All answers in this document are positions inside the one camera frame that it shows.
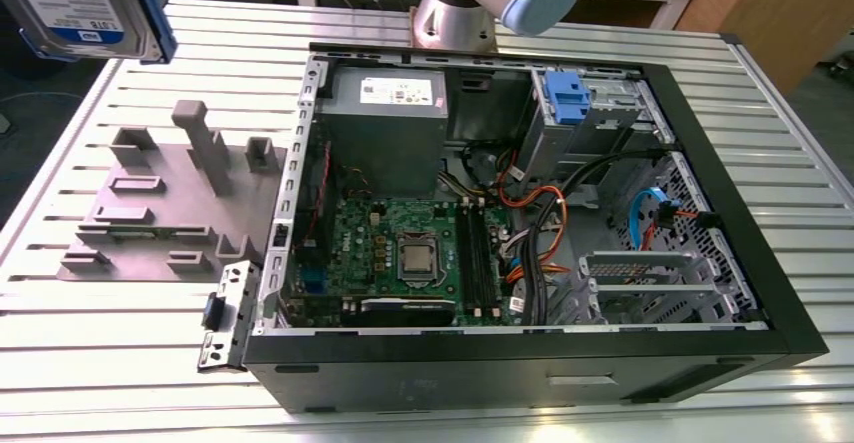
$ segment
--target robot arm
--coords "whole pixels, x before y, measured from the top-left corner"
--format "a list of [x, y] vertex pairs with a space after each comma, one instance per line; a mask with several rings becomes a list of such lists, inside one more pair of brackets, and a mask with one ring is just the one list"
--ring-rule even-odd
[[416, 45], [464, 51], [495, 47], [495, 22], [536, 35], [560, 21], [575, 0], [421, 0], [413, 20]]
[[[168, 63], [177, 43], [158, 0], [4, 0], [36, 55], [133, 58]], [[495, 48], [495, 22], [535, 35], [575, 0], [421, 0], [413, 20], [417, 46], [464, 51]]]

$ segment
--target black case frame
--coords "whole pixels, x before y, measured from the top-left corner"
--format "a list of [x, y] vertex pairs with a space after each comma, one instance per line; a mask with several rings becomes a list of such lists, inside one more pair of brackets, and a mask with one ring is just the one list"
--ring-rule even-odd
[[[375, 55], [639, 70], [722, 222], [759, 300], [767, 331], [496, 335], [249, 336], [242, 362], [291, 412], [405, 411], [678, 401], [758, 370], [827, 352], [803, 304], [718, 158], [669, 69], [661, 65], [413, 48], [312, 44], [359, 65]], [[495, 66], [493, 69], [512, 69]], [[616, 384], [584, 383], [585, 376]]]

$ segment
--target slotted aluminum table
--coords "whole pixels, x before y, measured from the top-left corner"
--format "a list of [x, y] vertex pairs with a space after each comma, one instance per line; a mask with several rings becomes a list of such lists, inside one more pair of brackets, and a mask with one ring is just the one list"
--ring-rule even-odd
[[669, 66], [828, 355], [678, 404], [413, 414], [287, 415], [252, 375], [196, 374], [213, 282], [53, 277], [113, 164], [106, 145], [121, 126], [184, 142], [169, 120], [177, 99], [205, 101], [208, 125], [228, 144], [252, 135], [287, 144], [308, 42], [405, 45], [408, 16], [186, 0], [166, 13], [177, 58], [168, 66], [106, 64], [0, 234], [0, 435], [252, 443], [854, 440], [851, 187], [743, 49], [707, 34], [561, 25], [537, 38], [500, 31], [499, 45], [507, 53]]

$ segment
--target ram slot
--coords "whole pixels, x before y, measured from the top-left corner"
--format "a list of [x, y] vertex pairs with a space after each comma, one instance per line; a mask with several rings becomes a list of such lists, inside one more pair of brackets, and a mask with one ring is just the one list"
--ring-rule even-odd
[[477, 266], [477, 307], [495, 308], [495, 280], [492, 279], [492, 256], [489, 252], [489, 230], [483, 217], [483, 208], [472, 208], [468, 216], [472, 230], [473, 251]]
[[496, 307], [496, 299], [483, 208], [456, 209], [456, 247], [464, 309], [468, 314], [484, 315], [484, 309]]
[[468, 225], [469, 209], [464, 206], [456, 207], [456, 261], [459, 262], [459, 276], [463, 286], [463, 308], [465, 313], [473, 312], [477, 308], [476, 287], [475, 284], [475, 253], [472, 250], [472, 234]]

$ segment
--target motherboard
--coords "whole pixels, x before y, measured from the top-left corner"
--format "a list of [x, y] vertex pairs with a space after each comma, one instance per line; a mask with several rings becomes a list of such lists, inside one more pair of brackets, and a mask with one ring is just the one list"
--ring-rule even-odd
[[347, 326], [348, 305], [364, 308], [372, 302], [379, 313], [423, 316], [399, 311], [421, 302], [437, 305], [455, 325], [505, 324], [495, 255], [508, 229], [501, 207], [340, 200], [331, 262], [325, 268], [300, 268], [303, 295], [289, 301], [291, 320], [299, 315], [300, 326]]

